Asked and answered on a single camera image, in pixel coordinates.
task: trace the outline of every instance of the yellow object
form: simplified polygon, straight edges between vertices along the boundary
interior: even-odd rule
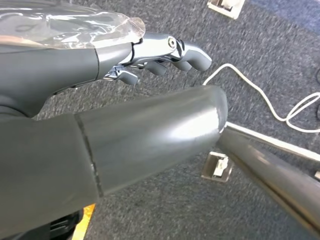
[[[95,204],[92,204],[86,206],[83,209],[82,220],[76,225],[72,240],[84,240],[95,206]]]

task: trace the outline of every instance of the clear plastic film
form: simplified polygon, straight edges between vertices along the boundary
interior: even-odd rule
[[[146,32],[138,17],[66,2],[0,0],[0,44],[54,49],[137,43]]]

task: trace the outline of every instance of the gray tube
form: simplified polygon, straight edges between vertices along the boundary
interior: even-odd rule
[[[320,183],[226,128],[217,143],[224,154],[308,230],[320,237]]]
[[[217,86],[80,113],[102,191],[113,192],[206,151],[227,118]]]
[[[1,123],[0,133],[0,239],[98,199],[90,156],[73,115],[17,117]]]
[[[0,239],[206,151],[227,110],[220,88],[202,86],[43,121],[2,121]]]

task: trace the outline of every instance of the gray carpet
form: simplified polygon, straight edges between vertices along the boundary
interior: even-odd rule
[[[98,0],[102,8],[142,18],[147,31],[171,33],[204,47],[213,59],[206,72],[141,73],[138,86],[100,81],[69,90],[47,102],[48,118],[201,85],[213,70],[232,63],[269,96],[285,116],[294,104],[320,90],[320,37],[247,2],[236,21],[208,9],[206,0]],[[229,101],[229,120],[263,134],[319,152],[318,134],[299,133],[275,120],[253,89],[225,69],[214,79]],[[320,127],[317,107],[294,123]],[[276,152],[312,175],[320,165]],[[199,154],[98,202],[88,240],[312,240],[306,230],[235,167],[229,182],[200,178],[207,153]]]
[[[251,2],[320,34],[320,0],[251,0]]]

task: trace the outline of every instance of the robotic finger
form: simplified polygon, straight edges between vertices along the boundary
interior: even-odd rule
[[[108,72],[106,77],[118,76],[113,71],[119,67],[147,69],[152,74],[162,76],[167,71],[165,63],[171,63],[185,72],[191,68],[205,71],[211,65],[211,61],[211,58],[195,44],[168,34],[147,32],[140,42],[133,43],[132,51],[128,57]],[[122,79],[114,77],[112,80],[120,79],[128,84],[137,82],[137,77],[137,81],[133,81],[127,80],[125,76],[132,78],[133,74],[123,75]]]

